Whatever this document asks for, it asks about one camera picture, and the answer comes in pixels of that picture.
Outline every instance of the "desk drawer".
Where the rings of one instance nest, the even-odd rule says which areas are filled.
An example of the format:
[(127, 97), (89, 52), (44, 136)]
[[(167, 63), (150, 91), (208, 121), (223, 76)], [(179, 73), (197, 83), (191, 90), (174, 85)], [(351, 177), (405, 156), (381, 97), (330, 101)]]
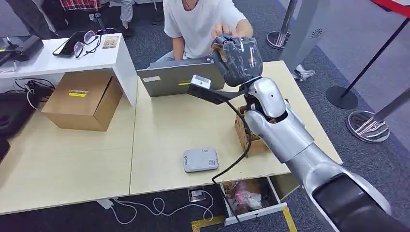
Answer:
[[(247, 213), (237, 214), (238, 219), (240, 221), (246, 221), (249, 219), (253, 219), (253, 218), (257, 218), (257, 217), (268, 215), (274, 212), (281, 211), (287, 205), (286, 203), (280, 202), (280, 199), (269, 177), (253, 179), (251, 181), (255, 181), (255, 180), (257, 180), (260, 183), (261, 188), (264, 189), (263, 191), (264, 193), (262, 193), (262, 199), (266, 204), (261, 209), (250, 211)], [(222, 191), (225, 193), (225, 188), (224, 188), (223, 183), (220, 184), (220, 187)], [(225, 226), (237, 223), (238, 221), (236, 220), (232, 211), (229, 209), (228, 202), (226, 202), (225, 200), (224, 202), (225, 202), (225, 208), (226, 208), (226, 213), (227, 213), (227, 218), (225, 219), (225, 223), (224, 223)]]

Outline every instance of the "person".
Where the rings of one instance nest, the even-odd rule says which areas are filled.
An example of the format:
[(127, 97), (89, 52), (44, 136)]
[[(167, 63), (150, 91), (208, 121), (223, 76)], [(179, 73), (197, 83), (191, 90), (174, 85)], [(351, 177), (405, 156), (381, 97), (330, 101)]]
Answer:
[(121, 5), (121, 22), (122, 28), (121, 32), (124, 37), (132, 36), (133, 32), (130, 27), (130, 22), (132, 20), (132, 2), (133, 0), (101, 0), (101, 4), (105, 4), (109, 1), (113, 1)]
[(232, 0), (163, 0), (164, 31), (173, 50), (156, 62), (202, 58), (220, 34), (253, 36), (253, 28)]
[(6, 0), (6, 2), (20, 18), (30, 35), (43, 40), (58, 38), (54, 32), (50, 31), (44, 15), (33, 0)]

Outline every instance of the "wooden desk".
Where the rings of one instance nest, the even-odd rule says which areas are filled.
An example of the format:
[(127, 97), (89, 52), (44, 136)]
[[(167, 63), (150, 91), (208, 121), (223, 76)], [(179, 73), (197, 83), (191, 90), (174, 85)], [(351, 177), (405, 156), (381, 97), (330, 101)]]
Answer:
[[(301, 117), (316, 144), (334, 161), (341, 159), (318, 122), (308, 102), (283, 61), (264, 63), (264, 77), (274, 79), (294, 111)], [(237, 88), (225, 87), (227, 91)], [(232, 100), (236, 107), (243, 98)], [(235, 112), (188, 94), (150, 98), (138, 85), (130, 195), (211, 184), (211, 178), (232, 164), (242, 149), (234, 129)], [(216, 149), (219, 168), (186, 173), (182, 168), (185, 150)], [(289, 173), (286, 165), (267, 152), (244, 159), (217, 179), (232, 181)]]
[(0, 165), (0, 214), (129, 194), (135, 107), (107, 132), (63, 130), (36, 112)]

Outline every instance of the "yellow tape on floor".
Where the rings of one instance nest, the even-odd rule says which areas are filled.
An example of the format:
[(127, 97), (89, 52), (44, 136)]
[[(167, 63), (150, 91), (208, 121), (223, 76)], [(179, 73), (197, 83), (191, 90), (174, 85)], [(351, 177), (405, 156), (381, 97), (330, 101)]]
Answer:
[(214, 217), (212, 221), (204, 221), (204, 220), (193, 221), (191, 222), (192, 232), (200, 232), (200, 229), (202, 227), (221, 224), (223, 223), (224, 220), (225, 220), (225, 216), (216, 216)]
[(289, 211), (289, 207), (285, 206), (282, 209), (283, 215), (285, 216), (286, 223), (288, 224), (288, 228), (290, 232), (297, 232), (296, 226), (293, 222), (293, 218), (291, 212)]
[[(282, 213), (285, 216), (286, 223), (290, 232), (297, 232), (296, 226), (293, 222), (293, 218), (289, 207), (284, 207)], [(191, 222), (192, 232), (200, 232), (202, 227), (213, 226), (216, 224), (222, 224), (225, 220), (225, 216), (216, 216), (212, 221), (198, 220)]]

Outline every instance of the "stanchion base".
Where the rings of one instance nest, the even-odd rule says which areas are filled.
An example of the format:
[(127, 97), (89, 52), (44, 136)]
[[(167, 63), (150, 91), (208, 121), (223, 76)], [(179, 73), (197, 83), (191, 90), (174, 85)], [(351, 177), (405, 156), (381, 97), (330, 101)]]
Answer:
[(268, 35), (266, 36), (266, 42), (268, 43), (269, 46), (271, 46), (274, 49), (283, 50), (291, 34), (287, 32), (285, 42), (283, 42), (283, 46), (278, 46), (276, 45), (276, 42), (278, 41), (279, 34), (280, 34), (280, 31), (273, 31), (273, 32), (268, 33)]
[(371, 144), (389, 138), (390, 130), (384, 121), (376, 121), (374, 113), (357, 110), (350, 113), (346, 120), (347, 128), (356, 138)]
[(328, 90), (326, 91), (326, 98), (329, 100), (331, 104), (338, 108), (345, 110), (353, 109), (357, 106), (359, 101), (356, 95), (353, 94), (351, 91), (349, 91), (344, 98), (340, 98), (340, 96), (342, 96), (345, 90), (346, 88), (339, 86), (328, 88)]

